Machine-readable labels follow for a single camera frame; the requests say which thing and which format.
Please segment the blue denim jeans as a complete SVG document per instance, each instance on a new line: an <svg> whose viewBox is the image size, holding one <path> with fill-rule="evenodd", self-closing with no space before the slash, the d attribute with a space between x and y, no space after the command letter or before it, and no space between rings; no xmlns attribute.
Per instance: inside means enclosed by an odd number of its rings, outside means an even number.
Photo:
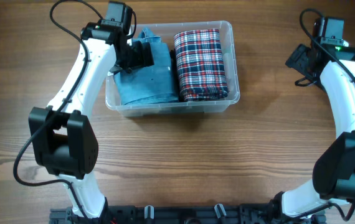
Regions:
<svg viewBox="0 0 355 224"><path fill-rule="evenodd" d="M179 88L169 48L159 35L145 27L134 40L149 44L154 65L113 76L122 105L176 103Z"/></svg>

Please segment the red blue plaid cloth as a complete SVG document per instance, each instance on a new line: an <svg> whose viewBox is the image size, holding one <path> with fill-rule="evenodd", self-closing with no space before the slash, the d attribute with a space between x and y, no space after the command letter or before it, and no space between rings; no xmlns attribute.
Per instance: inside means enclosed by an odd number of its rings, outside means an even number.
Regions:
<svg viewBox="0 0 355 224"><path fill-rule="evenodd" d="M174 36L174 49L183 101L213 101L228 96L219 29L179 32Z"/></svg>

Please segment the black cloth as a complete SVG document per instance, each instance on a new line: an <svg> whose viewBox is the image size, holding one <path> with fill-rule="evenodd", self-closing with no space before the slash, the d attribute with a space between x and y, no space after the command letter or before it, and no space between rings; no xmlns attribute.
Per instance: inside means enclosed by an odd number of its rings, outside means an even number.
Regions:
<svg viewBox="0 0 355 224"><path fill-rule="evenodd" d="M180 89L179 89L179 79L177 72L177 61L176 61L176 51L174 49L169 51L171 58L171 66L172 66L172 75L173 75L173 85L174 85L174 93L177 96L177 102L180 101Z"/></svg>

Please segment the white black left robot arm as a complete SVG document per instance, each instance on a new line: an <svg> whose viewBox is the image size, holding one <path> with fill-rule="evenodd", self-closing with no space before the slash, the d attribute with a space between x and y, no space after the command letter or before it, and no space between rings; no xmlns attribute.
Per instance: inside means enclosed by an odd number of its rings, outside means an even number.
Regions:
<svg viewBox="0 0 355 224"><path fill-rule="evenodd" d="M51 223L111 223L106 197L94 176L98 141L90 116L108 75L131 73L154 64L148 44L133 41L136 14L123 2L110 1L105 15L77 36L78 57L65 83L45 108L29 114L36 163L61 183L72 206L54 210Z"/></svg>

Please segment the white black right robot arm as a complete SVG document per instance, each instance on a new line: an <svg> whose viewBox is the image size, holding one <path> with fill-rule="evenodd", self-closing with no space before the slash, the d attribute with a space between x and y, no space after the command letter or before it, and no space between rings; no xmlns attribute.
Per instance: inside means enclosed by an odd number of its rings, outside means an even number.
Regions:
<svg viewBox="0 0 355 224"><path fill-rule="evenodd" d="M329 207L355 209L355 48L343 39L344 21L319 16L306 31L309 47L300 44L285 62L303 75L297 86L316 85L326 92L333 112L336 139L316 161L312 178L276 197L281 220L302 220Z"/></svg>

